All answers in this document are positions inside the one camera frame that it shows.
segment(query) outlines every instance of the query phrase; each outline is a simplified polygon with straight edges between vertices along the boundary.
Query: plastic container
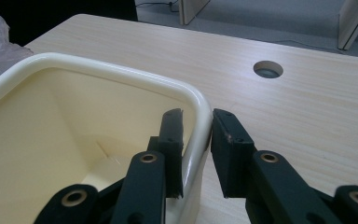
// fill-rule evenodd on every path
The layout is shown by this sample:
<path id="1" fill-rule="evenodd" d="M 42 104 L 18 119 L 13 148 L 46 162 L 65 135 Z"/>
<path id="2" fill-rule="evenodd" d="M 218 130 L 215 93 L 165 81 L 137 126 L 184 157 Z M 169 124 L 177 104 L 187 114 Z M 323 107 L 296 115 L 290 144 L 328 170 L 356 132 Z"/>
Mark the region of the plastic container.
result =
<path id="1" fill-rule="evenodd" d="M 32 223 L 59 189 L 103 189 L 158 136 L 162 114 L 184 111 L 183 199 L 167 200 L 167 223 L 193 223 L 212 124 L 194 87 L 146 72 L 56 53 L 0 76 L 0 223 Z"/>

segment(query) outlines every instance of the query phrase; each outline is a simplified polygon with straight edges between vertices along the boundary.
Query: floor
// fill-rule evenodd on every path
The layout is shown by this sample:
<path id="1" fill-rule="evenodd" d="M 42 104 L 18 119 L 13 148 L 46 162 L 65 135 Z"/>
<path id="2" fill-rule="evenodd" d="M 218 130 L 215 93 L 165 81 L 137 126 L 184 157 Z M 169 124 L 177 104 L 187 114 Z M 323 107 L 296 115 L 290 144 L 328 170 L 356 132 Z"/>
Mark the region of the floor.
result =
<path id="1" fill-rule="evenodd" d="M 142 22 L 358 57 L 358 37 L 349 50 L 337 48 L 344 1 L 211 0 L 189 25 L 180 24 L 177 2 L 171 7 L 169 0 L 135 4 Z"/>

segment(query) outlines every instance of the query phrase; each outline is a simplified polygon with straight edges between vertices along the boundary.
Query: wooden desk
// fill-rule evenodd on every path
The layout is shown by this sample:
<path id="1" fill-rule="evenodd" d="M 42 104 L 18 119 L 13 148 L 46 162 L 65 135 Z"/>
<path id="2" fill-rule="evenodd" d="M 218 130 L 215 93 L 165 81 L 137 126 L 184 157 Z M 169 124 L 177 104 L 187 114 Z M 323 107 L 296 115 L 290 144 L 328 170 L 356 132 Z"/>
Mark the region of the wooden desk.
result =
<path id="1" fill-rule="evenodd" d="M 257 149 L 282 154 L 314 188 L 358 185 L 358 58 L 132 21 L 78 15 L 26 47 L 173 77 L 236 114 Z M 281 77 L 254 64 L 273 61 Z M 244 199 L 224 199 L 207 159 L 197 223 L 249 223 Z"/>

